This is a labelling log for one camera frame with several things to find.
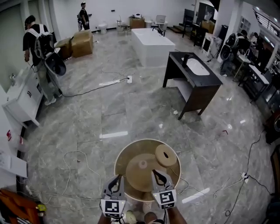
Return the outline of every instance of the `hand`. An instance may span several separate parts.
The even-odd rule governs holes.
[[[29,61],[29,56],[25,56],[25,57],[24,57],[24,60],[25,60],[26,62],[28,62],[28,61]]]

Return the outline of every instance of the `black vanity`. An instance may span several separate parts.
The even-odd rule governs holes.
[[[201,115],[223,84],[212,70],[191,52],[169,53],[163,87],[166,87],[168,79],[175,81],[186,101],[179,120],[189,111],[200,109]]]

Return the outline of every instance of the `shelf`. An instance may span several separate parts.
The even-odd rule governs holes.
[[[189,100],[189,96],[193,91],[191,84],[185,78],[173,79],[173,81],[175,82],[176,86],[178,87],[185,101],[187,102]]]

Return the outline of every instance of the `white pants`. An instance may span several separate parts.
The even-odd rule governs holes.
[[[51,101],[53,98],[53,94],[59,96],[60,93],[58,91],[58,88],[60,88],[60,84],[57,76],[52,71],[48,71],[47,74],[47,68],[42,61],[40,61],[40,63],[35,67],[35,71],[37,72],[39,85],[41,86],[43,94],[47,98],[47,100]],[[47,75],[49,75],[49,78],[53,86],[55,87],[54,92],[48,84]]]

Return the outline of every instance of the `cardboard box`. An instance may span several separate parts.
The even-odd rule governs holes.
[[[72,55],[71,38],[66,38],[57,43],[56,48],[60,48],[59,55],[63,60],[70,58]]]
[[[72,40],[72,56],[75,58],[92,54],[93,36],[90,30],[76,32]]]
[[[130,29],[145,28],[145,19],[129,18]]]
[[[208,21],[207,22],[205,20],[202,20],[201,28],[207,29],[208,33],[213,34],[214,28],[215,28],[215,24],[212,21]]]

